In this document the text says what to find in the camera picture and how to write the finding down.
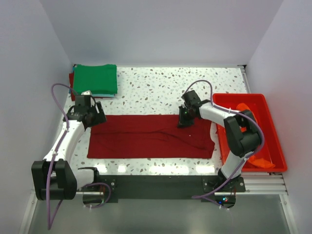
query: speckled tabletop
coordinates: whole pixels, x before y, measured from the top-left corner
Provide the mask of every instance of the speckled tabletop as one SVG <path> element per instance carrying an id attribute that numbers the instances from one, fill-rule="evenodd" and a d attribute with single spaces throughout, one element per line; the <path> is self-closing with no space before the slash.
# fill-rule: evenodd
<path id="1" fill-rule="evenodd" d="M 106 115 L 166 115 L 178 114 L 183 104 L 184 90 L 198 79 L 209 80 L 214 93 L 246 93 L 239 68 L 164 68 L 119 67 L 117 69 L 118 94 L 114 98 L 98 99 Z M 209 99 L 206 83 L 193 86 L 201 99 Z M 68 96 L 65 111 L 74 102 Z M 212 124 L 211 139 L 215 142 L 211 159 L 201 158 L 87 158 L 91 129 L 79 140 L 70 166 L 97 167 L 106 175 L 215 175 L 221 167 L 216 125 Z"/>

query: green folded towel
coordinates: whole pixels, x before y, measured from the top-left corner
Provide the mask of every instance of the green folded towel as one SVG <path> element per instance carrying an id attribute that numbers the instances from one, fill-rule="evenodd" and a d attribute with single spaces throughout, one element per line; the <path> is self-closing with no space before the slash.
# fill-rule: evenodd
<path id="1" fill-rule="evenodd" d="M 74 90 L 81 94 L 90 90 L 92 94 L 117 93 L 117 66 L 77 65 L 74 72 Z"/>

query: red cloth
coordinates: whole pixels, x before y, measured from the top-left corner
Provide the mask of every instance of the red cloth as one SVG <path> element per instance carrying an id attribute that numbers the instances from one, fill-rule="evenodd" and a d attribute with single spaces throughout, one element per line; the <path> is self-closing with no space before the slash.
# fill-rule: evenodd
<path id="1" fill-rule="evenodd" d="M 74 73 L 70 73 L 68 75 L 68 77 L 69 77 L 70 87 L 73 88 L 74 87 Z M 70 96 L 72 98 L 72 101 L 75 101 L 75 95 L 74 95 L 73 91 L 70 91 Z"/>
<path id="2" fill-rule="evenodd" d="M 177 128 L 178 115 L 107 116 L 91 128 L 88 158 L 211 158 L 211 121 Z"/>

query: red plastic container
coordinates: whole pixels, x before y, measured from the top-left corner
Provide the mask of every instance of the red plastic container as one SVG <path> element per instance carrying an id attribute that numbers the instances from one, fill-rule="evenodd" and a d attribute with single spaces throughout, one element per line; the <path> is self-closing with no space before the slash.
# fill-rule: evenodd
<path id="1" fill-rule="evenodd" d="M 252 111 L 264 133 L 264 147 L 255 156 L 270 161 L 275 164 L 275 167 L 258 168 L 247 162 L 242 169 L 243 172 L 285 172 L 287 170 L 286 161 L 277 137 L 274 123 L 267 102 L 262 94 L 214 94 L 214 102 L 220 106 L 234 110 L 238 104 L 245 103 Z M 228 147 L 224 128 L 218 125 L 217 133 L 219 136 L 221 159 L 224 164 L 230 149 Z"/>

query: cable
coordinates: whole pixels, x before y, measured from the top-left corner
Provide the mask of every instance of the cable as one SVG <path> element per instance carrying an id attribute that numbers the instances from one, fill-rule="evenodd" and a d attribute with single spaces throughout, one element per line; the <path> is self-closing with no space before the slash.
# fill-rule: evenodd
<path id="1" fill-rule="evenodd" d="M 55 210 L 54 210 L 54 213 L 53 213 L 52 219 L 51 219 L 51 207 L 50 207 L 50 182 L 51 182 L 51 174 L 52 174 L 52 169 L 53 169 L 53 164 L 54 164 L 54 161 L 55 161 L 55 157 L 56 157 L 56 155 L 57 155 L 57 153 L 58 153 L 58 150 L 59 150 L 59 147 L 60 147 L 62 141 L 64 140 L 64 138 L 65 138 L 65 136 L 66 136 L 66 134 L 67 134 L 67 131 L 68 131 L 68 129 L 69 129 L 69 120 L 68 120 L 68 117 L 67 117 L 67 115 L 66 115 L 64 109 L 62 108 L 61 104 L 59 103 L 59 101 L 57 100 L 57 98 L 55 97 L 55 94 L 54 94 L 54 87 L 57 86 L 57 85 L 60 85 L 60 86 L 64 86 L 64 87 L 66 87 L 66 88 L 69 88 L 72 92 L 74 92 L 74 93 L 77 94 L 77 92 L 76 92 L 74 89 L 72 89 L 71 87 L 69 87 L 69 86 L 66 85 L 66 84 L 55 83 L 55 84 L 53 84 L 52 87 L 51 87 L 52 98 L 53 98 L 54 102 L 56 103 L 56 105 L 58 106 L 58 108 L 60 109 L 60 111 L 62 112 L 62 114 L 64 115 L 64 118 L 65 118 L 65 121 L 66 121 L 66 130 L 64 131 L 63 135 L 62 135 L 61 138 L 59 139 L 59 141 L 58 141 L 58 143 L 57 143 L 57 145 L 56 145 L 56 147 L 55 147 L 55 149 L 54 149 L 54 152 L 53 152 L 53 154 L 52 154 L 52 159 L 51 159 L 51 162 L 50 162 L 50 166 L 49 166 L 49 170 L 48 170 L 48 175 L 47 175 L 47 184 L 46 184 L 46 206 L 47 206 L 47 221 L 48 221 L 47 223 L 48 223 L 48 230 L 51 229 L 52 224 L 53 224 L 53 221 L 54 221 L 54 218 L 55 218 L 55 216 L 56 216 L 56 214 L 57 214 L 57 212 L 58 212 L 58 210 L 59 210 L 59 207 L 60 207 L 60 205 L 61 205 L 61 203 L 62 203 L 62 201 L 63 201 L 63 200 L 59 201 L 59 203 L 57 204 L 57 206 L 56 206 L 56 208 L 55 208 Z M 107 199 L 106 199 L 103 203 L 101 203 L 101 204 L 99 204 L 99 205 L 93 207 L 93 208 L 98 208 L 98 207 L 103 206 L 103 205 L 110 199 L 110 197 L 111 197 L 111 192 L 112 192 L 112 191 L 111 191 L 111 188 L 110 188 L 107 184 L 105 184 L 105 183 L 87 184 L 87 185 L 85 185 L 84 187 L 95 186 L 95 185 L 104 185 L 104 186 L 106 186 L 106 187 L 108 188 L 108 190 L 109 190 L 109 194 L 108 194 Z"/>
<path id="2" fill-rule="evenodd" d="M 225 108 L 225 107 L 222 107 L 222 106 L 219 106 L 217 104 L 214 103 L 213 101 L 213 86 L 212 84 L 205 80 L 205 79 L 199 79 L 195 82 L 193 82 L 187 89 L 186 91 L 184 92 L 184 94 L 196 83 L 198 82 L 206 82 L 209 84 L 210 86 L 210 103 L 213 107 L 221 110 L 221 111 L 224 111 L 224 112 L 227 112 L 227 113 L 231 113 L 231 114 L 234 114 L 234 115 L 239 115 L 239 116 L 242 116 L 244 118 L 246 118 L 247 120 L 249 120 L 251 123 L 253 123 L 253 125 L 257 128 L 257 130 L 260 132 L 260 136 L 261 136 L 261 144 L 260 146 L 254 151 L 252 152 L 250 155 L 246 156 L 245 158 L 246 159 L 249 159 L 251 156 L 257 154 L 260 150 L 262 150 L 263 146 L 264 146 L 264 142 L 265 142 L 265 138 L 264 138 L 264 134 L 263 134 L 263 131 L 261 130 L 260 126 L 252 119 L 250 118 L 249 116 L 246 116 L 244 115 L 243 113 L 240 113 L 238 111 L 233 111 L 231 109 L 228 109 L 228 108 Z M 211 194 L 214 194 L 216 193 L 217 191 L 219 191 L 221 188 L 223 188 L 224 185 L 226 185 L 231 179 L 232 177 L 234 176 L 234 174 L 239 170 L 239 168 L 244 164 L 244 160 L 241 161 L 241 163 L 236 167 L 236 169 L 232 172 L 232 174 L 229 176 L 229 178 L 227 178 L 219 187 L 217 187 L 216 189 L 212 190 L 211 192 L 207 193 L 207 194 L 203 194 L 203 195 L 194 195 L 192 196 L 193 199 L 206 199 L 208 201 L 211 201 L 213 202 L 213 200 L 207 198 L 208 196 L 210 196 Z"/>

